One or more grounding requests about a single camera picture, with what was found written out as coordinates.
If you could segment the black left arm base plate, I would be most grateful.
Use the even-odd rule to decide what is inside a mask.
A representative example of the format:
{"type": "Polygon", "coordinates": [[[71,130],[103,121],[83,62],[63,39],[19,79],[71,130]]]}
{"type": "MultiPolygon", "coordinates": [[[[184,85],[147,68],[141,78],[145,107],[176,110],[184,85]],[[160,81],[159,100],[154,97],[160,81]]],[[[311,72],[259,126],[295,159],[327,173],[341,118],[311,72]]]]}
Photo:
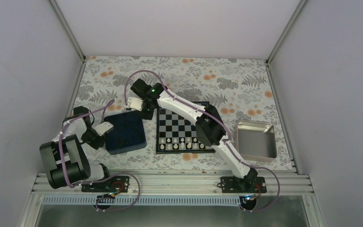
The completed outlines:
{"type": "Polygon", "coordinates": [[[130,177],[120,175],[113,177],[105,182],[83,184],[82,192],[99,192],[99,193],[120,193],[127,192],[129,188],[130,177]]]}

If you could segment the dark blue plastic tray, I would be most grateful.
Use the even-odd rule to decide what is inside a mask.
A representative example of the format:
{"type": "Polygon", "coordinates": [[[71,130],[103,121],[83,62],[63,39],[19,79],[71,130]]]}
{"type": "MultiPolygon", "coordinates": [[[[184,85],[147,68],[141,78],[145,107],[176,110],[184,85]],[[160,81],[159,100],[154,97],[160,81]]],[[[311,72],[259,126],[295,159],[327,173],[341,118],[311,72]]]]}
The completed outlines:
{"type": "Polygon", "coordinates": [[[105,135],[105,149],[110,155],[127,153],[147,146],[142,118],[138,111],[104,117],[113,129],[105,135]]]}

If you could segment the floral patterned table cloth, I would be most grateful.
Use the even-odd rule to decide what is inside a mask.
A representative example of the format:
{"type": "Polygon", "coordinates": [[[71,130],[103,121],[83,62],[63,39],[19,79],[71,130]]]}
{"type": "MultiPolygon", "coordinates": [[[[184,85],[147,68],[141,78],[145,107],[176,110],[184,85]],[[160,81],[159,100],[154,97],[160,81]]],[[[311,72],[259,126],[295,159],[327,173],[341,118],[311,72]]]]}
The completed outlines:
{"type": "MultiPolygon", "coordinates": [[[[75,106],[94,112],[100,123],[99,108],[108,107],[105,115],[124,112],[124,99],[132,97],[131,84],[142,79],[153,85],[159,81],[176,95],[190,101],[208,101],[219,111],[224,124],[233,131],[239,120],[266,122],[274,125],[277,157],[271,162],[255,162],[274,171],[293,169],[286,140],[263,60],[88,56],[78,88],[75,106]]],[[[144,121],[147,146],[119,155],[104,148],[83,150],[91,164],[102,163],[109,169],[140,170],[228,170],[229,166],[216,153],[157,154],[156,121],[144,121]]]]}

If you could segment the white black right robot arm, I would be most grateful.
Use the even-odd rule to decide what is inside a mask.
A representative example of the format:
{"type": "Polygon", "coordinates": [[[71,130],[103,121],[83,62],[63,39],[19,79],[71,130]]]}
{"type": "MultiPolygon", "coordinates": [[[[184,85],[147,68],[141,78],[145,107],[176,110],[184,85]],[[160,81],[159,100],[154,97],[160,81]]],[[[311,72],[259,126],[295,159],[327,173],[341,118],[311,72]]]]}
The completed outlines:
{"type": "Polygon", "coordinates": [[[231,143],[230,130],[214,106],[195,104],[177,96],[161,83],[150,86],[141,79],[132,84],[131,90],[137,97],[128,98],[127,106],[139,111],[143,119],[152,119],[153,110],[156,108],[170,110],[182,116],[195,126],[199,142],[214,149],[229,165],[240,191],[249,192],[255,188],[258,172],[237,152],[231,143]]]}

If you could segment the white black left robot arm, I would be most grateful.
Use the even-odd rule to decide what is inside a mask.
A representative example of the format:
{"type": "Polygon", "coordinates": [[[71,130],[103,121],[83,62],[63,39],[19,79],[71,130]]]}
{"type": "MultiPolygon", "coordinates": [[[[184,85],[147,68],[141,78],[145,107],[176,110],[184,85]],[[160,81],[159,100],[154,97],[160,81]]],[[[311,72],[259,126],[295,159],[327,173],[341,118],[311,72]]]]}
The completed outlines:
{"type": "Polygon", "coordinates": [[[82,147],[87,144],[96,150],[102,148],[105,135],[113,130],[110,122],[96,126],[94,122],[95,117],[88,108],[75,107],[73,115],[64,119],[59,134],[39,147],[52,188],[72,188],[83,182],[94,183],[102,192],[112,187],[113,179],[109,176],[108,168],[104,164],[90,164],[82,147]]]}

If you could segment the white chess pieces front row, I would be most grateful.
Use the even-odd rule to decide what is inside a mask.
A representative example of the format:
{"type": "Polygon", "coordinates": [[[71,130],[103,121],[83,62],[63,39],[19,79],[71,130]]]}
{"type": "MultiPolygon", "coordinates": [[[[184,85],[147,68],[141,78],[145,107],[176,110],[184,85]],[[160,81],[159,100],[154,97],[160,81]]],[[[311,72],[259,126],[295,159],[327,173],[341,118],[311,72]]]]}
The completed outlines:
{"type": "Polygon", "coordinates": [[[204,150],[207,147],[195,137],[160,138],[159,151],[204,150]]]}

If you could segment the black white chessboard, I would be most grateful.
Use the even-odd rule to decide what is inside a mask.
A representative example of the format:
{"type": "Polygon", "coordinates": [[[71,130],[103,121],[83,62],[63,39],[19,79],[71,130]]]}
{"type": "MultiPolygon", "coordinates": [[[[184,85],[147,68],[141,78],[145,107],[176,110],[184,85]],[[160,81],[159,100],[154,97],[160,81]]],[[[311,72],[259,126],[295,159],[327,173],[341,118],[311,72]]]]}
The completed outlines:
{"type": "Polygon", "coordinates": [[[160,138],[176,138],[176,137],[197,137],[195,125],[182,116],[168,109],[159,108],[156,114],[156,153],[157,154],[181,154],[181,153],[214,153],[215,150],[207,147],[204,150],[183,150],[183,151],[159,151],[157,145],[160,138]]]}

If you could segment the aluminium mounting rail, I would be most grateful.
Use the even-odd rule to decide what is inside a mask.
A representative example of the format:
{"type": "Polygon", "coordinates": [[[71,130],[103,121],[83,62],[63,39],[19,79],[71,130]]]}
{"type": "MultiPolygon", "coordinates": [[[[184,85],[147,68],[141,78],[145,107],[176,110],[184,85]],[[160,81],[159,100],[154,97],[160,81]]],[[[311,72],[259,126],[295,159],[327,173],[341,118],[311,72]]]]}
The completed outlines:
{"type": "MultiPolygon", "coordinates": [[[[230,176],[230,171],[170,171],[153,170],[132,171],[135,178],[130,179],[128,195],[138,192],[140,183],[142,195],[221,195],[217,187],[222,176],[230,176]]],[[[267,171],[259,171],[264,177],[267,187],[266,195],[313,195],[314,189],[308,175],[295,172],[277,171],[272,175],[267,171]]]]}

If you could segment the silver metal tray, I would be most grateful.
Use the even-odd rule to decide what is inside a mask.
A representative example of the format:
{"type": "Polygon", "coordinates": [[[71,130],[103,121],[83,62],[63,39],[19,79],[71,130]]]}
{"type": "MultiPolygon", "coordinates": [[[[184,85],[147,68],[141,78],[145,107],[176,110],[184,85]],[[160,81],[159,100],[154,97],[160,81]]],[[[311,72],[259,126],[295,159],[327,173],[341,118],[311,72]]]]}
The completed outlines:
{"type": "Polygon", "coordinates": [[[270,163],[277,158],[274,125],[239,120],[235,127],[235,147],[243,159],[270,163]]]}

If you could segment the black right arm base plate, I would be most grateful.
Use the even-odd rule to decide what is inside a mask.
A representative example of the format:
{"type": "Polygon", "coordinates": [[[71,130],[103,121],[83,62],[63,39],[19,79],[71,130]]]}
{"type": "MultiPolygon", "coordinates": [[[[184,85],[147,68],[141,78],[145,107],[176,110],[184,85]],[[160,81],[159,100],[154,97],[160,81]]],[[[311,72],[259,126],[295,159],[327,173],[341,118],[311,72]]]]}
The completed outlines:
{"type": "Polygon", "coordinates": [[[256,177],[254,182],[247,183],[235,176],[223,176],[216,186],[222,189],[222,193],[267,193],[264,177],[256,177]]]}

